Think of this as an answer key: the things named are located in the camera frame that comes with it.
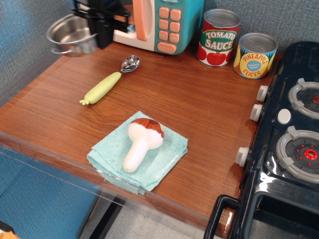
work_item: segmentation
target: oven door handle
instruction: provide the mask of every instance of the oven door handle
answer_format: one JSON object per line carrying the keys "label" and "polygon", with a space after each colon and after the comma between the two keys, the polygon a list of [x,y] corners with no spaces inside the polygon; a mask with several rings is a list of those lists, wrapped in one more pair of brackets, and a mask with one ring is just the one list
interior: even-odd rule
{"label": "oven door handle", "polygon": [[215,232],[216,232],[216,229],[224,208],[231,208],[231,209],[237,210],[239,209],[239,207],[240,207],[240,200],[230,197],[228,195],[220,195],[217,198],[213,212],[210,216],[210,220],[208,222],[208,225],[205,231],[204,239],[214,238],[214,235],[215,235]]}

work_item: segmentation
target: microwave door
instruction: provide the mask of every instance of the microwave door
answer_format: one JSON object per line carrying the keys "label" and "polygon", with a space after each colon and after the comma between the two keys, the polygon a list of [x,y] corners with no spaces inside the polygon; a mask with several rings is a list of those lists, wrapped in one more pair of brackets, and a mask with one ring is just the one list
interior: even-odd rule
{"label": "microwave door", "polygon": [[115,30],[113,40],[125,45],[154,51],[155,0],[131,0],[129,3],[131,4],[126,4],[124,7],[131,11],[131,22],[135,26],[135,31],[125,33]]}

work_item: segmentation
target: toy mushroom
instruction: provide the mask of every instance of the toy mushroom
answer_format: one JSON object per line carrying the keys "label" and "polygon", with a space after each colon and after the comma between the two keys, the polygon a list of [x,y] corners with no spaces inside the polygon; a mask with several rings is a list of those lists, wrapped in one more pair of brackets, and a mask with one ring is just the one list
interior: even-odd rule
{"label": "toy mushroom", "polygon": [[142,163],[149,149],[156,149],[163,144],[164,132],[155,120],[140,118],[130,123],[129,137],[133,144],[124,159],[123,169],[133,173]]}

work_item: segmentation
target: gray floor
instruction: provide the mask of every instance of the gray floor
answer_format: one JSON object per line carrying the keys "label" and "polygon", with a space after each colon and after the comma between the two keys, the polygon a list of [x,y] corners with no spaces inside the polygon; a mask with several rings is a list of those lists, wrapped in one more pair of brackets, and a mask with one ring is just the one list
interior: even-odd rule
{"label": "gray floor", "polygon": [[140,212],[122,208],[105,239],[202,239],[204,231],[166,215],[157,220]]}
{"label": "gray floor", "polygon": [[[111,203],[109,200],[112,200],[112,197],[107,192],[102,192],[101,195],[80,239],[90,237]],[[105,239],[203,239],[203,237],[202,230],[136,202],[126,201]]]}

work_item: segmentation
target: saucepan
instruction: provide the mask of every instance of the saucepan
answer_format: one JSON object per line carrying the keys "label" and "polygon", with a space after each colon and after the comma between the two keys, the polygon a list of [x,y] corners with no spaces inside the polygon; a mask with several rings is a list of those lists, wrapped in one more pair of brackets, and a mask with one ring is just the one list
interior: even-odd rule
{"label": "saucepan", "polygon": [[86,19],[74,14],[57,20],[46,33],[47,38],[56,45],[51,51],[68,57],[95,52],[98,49],[96,35],[91,34]]}

